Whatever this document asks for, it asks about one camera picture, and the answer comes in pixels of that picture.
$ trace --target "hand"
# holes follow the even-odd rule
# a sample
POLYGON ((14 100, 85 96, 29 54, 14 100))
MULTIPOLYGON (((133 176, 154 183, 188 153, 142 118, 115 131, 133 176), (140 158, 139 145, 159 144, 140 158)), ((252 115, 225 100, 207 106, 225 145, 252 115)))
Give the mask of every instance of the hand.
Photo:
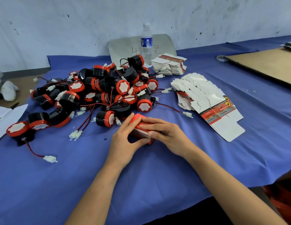
POLYGON ((120 126, 118 131, 112 136, 109 154, 106 163, 116 165, 123 169, 132 159, 134 153, 140 147, 149 143, 149 139, 143 138, 135 143, 128 142, 128 135, 141 121, 141 117, 130 124, 130 121, 134 117, 134 113, 131 113, 127 119, 120 126))
POLYGON ((140 128, 152 130, 148 136, 164 143, 176 155, 185 158, 188 149, 196 147, 176 124, 151 117, 143 117, 142 121, 152 124, 140 125, 140 128))

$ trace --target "plastic bottle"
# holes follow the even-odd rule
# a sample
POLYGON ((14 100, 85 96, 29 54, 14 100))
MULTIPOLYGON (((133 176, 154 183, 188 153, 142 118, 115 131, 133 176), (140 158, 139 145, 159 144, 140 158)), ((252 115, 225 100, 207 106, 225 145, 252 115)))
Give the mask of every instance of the plastic bottle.
POLYGON ((141 55, 145 61, 145 67, 152 66, 152 47, 153 37, 150 30, 150 23, 143 23, 143 30, 141 32, 141 55))

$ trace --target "red box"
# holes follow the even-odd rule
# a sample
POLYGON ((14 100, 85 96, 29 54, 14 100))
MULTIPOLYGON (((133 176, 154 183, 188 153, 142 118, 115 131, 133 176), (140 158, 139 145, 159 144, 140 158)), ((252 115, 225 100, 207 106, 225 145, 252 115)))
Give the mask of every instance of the red box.
MULTIPOLYGON (((136 114, 134 115, 134 117, 132 118, 131 122, 132 123, 133 121, 135 121, 136 119, 138 119, 139 117, 144 117, 143 115, 141 114, 136 114)), ((150 142, 148 143, 149 145, 151 145, 155 139, 154 138, 151 138, 148 136, 148 132, 150 132, 150 130, 144 130, 144 129, 141 129, 140 128, 140 125, 146 125, 146 124, 151 124, 151 123, 147 123, 147 122, 143 122, 141 121, 134 129, 133 131, 130 133, 130 135, 136 137, 137 139, 142 139, 142 138, 148 138, 150 140, 150 142)))

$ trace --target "forearm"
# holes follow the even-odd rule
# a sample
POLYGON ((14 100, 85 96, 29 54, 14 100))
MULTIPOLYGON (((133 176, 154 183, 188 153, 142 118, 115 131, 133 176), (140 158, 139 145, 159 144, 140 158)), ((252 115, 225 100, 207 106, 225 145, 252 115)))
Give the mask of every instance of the forearm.
POLYGON ((104 224, 121 168, 104 164, 65 225, 104 224))
POLYGON ((237 224, 286 224, 260 198, 215 163, 206 153, 192 146, 184 158, 194 168, 220 206, 237 224))

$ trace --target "table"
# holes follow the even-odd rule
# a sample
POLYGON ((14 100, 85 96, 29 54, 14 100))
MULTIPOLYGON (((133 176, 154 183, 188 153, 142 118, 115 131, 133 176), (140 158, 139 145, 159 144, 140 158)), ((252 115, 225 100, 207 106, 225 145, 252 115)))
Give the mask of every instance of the table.
MULTIPOLYGON (((291 169, 291 89, 215 57, 273 49, 288 41, 291 36, 177 51, 187 58, 187 73, 197 72, 211 80, 244 116, 238 123, 246 132, 232 142, 226 142, 196 113, 190 119, 156 105, 145 115, 178 124, 197 146, 247 187, 273 183, 291 169)), ((52 70, 46 79, 65 78, 71 71, 111 61, 109 56, 48 59, 52 70)), ((178 76, 159 79, 159 88, 170 87, 174 78, 178 76)), ((173 91, 158 97, 161 103, 182 110, 173 91)), ((41 111, 31 99, 28 103, 29 112, 41 111)), ((118 129, 117 125, 105 128, 91 123, 77 141, 69 141, 69 134, 86 116, 75 117, 59 129, 39 131, 30 143, 36 153, 56 156, 58 163, 33 156, 25 145, 16 147, 8 136, 0 141, 0 224, 65 222, 105 162, 111 136, 118 129)), ((155 141, 140 148, 122 171, 106 224, 143 224, 209 196, 191 166, 155 141)))

